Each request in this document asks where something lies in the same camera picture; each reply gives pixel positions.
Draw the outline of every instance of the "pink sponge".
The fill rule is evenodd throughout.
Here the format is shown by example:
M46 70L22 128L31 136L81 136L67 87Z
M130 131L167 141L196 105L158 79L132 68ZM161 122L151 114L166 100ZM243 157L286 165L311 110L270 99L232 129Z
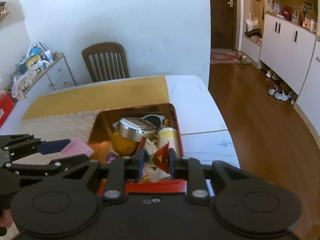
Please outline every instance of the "pink sponge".
M71 139L71 142L62 149L60 154L64 157L75 156L79 154L85 154L90 157L93 154L92 150L84 141L79 138Z

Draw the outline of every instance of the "doormat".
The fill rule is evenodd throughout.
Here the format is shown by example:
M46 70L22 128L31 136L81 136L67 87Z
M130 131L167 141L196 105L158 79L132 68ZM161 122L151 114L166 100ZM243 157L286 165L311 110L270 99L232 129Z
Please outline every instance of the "doormat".
M232 50L211 49L210 64L240 63L236 57L237 53Z

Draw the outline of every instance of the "baseboard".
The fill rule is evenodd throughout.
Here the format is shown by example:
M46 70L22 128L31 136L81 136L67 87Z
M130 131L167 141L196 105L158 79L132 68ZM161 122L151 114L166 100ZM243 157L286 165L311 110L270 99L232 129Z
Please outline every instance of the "baseboard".
M242 51L242 53L243 53L244 55L246 55L246 56L251 60L251 64L252 64L252 65L254 65L256 68L259 68L257 62L255 62L252 58L250 58L250 57L249 57L247 54L245 54L243 51Z
M302 120L304 121L306 126L308 127L309 131L311 132L313 138L316 140L316 143L317 143L318 147L320 148L320 135L316 131L316 129L313 126L313 124L310 122L310 120L308 119L306 114L302 111L302 109L300 108L300 106L298 106L297 103L294 104L293 108L296 110L298 115L300 115L300 117L302 118Z

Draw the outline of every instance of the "wooden chair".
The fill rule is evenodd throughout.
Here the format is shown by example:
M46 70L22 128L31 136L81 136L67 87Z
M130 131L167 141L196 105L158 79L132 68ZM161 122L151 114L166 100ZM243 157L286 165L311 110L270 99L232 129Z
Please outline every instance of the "wooden chair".
M94 44L82 51L93 82L128 78L124 47L116 42Z

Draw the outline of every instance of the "silver bolt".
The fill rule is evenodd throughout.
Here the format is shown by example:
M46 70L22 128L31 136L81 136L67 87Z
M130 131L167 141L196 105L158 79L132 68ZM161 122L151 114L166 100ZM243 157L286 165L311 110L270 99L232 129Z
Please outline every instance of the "silver bolt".
M117 191L117 190L107 190L104 193L104 196L107 197L107 198L117 198L117 197L120 196L120 192Z
M196 198L204 198L207 197L209 193L206 190L197 189L192 192L192 195Z
M154 203L158 203L158 202L161 201L161 199L158 198L158 197L154 197L151 201L154 202Z
M150 205L152 202L151 202L150 199L144 199L143 203L146 204L146 205Z

